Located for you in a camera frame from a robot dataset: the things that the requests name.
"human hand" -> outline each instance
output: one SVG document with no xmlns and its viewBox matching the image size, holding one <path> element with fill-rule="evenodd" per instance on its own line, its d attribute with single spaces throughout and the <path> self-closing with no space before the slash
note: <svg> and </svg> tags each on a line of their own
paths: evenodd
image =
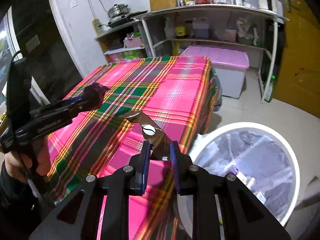
<svg viewBox="0 0 320 240">
<path fill-rule="evenodd" d="M 43 139 L 43 146 L 41 147 L 37 155 L 39 164 L 36 168 L 36 172 L 40 176 L 45 176 L 50 171 L 51 167 L 47 144 L 47 137 L 45 137 Z M 22 183 L 27 183 L 27 177 L 25 175 L 24 166 L 21 163 L 21 160 L 24 162 L 25 166 L 28 169 L 32 167 L 32 160 L 25 154 L 20 154 L 20 158 L 17 152 L 9 152 L 4 155 L 4 165 L 9 176 L 19 180 Z"/>
</svg>

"pink basket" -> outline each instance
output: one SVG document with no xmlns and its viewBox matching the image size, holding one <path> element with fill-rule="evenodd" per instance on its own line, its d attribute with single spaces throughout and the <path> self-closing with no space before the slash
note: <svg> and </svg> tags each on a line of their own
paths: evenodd
<svg viewBox="0 0 320 240">
<path fill-rule="evenodd" d="M 142 46 L 142 38 L 136 37 L 136 38 L 127 38 L 124 40 L 124 45 L 129 48 L 136 48 Z"/>
</svg>

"pink storage box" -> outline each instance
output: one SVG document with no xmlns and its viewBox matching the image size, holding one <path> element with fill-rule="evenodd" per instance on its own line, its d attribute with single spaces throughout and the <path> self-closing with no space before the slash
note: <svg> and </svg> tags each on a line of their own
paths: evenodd
<svg viewBox="0 0 320 240">
<path fill-rule="evenodd" d="M 124 45 L 129 49 L 140 47 L 142 45 L 142 38 L 127 38 L 124 40 Z"/>
<path fill-rule="evenodd" d="M 232 98 L 240 97 L 245 71 L 250 65 L 245 51 L 210 46 L 190 46 L 181 56 L 208 57 L 221 83 L 222 95 Z"/>
</svg>

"table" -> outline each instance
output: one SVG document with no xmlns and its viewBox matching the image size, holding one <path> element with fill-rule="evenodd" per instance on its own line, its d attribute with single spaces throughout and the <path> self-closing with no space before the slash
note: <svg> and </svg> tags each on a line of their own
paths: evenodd
<svg viewBox="0 0 320 240">
<path fill-rule="evenodd" d="M 144 140 L 140 125 L 119 115 L 142 110 L 187 153 L 197 133 L 205 132 L 217 100 L 211 62 L 205 57 L 155 57 L 103 65 L 66 98 L 80 95 L 93 82 L 110 88 L 102 107 L 80 113 L 72 124 L 48 137 L 50 194 L 57 204 L 88 174 L 112 174 L 140 152 Z M 151 161 L 145 195 L 129 198 L 129 239 L 146 239 L 164 222 L 173 190 L 171 163 Z"/>
</svg>

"pot lid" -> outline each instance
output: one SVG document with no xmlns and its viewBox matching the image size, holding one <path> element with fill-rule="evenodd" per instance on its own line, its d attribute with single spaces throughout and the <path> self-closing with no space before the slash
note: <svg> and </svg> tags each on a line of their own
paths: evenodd
<svg viewBox="0 0 320 240">
<path fill-rule="evenodd" d="M 128 5 L 127 4 L 115 4 L 114 6 L 112 6 L 109 10 L 108 10 L 108 13 L 114 11 L 114 10 L 118 10 L 120 8 L 124 8 L 124 7 L 127 7 Z"/>
</svg>

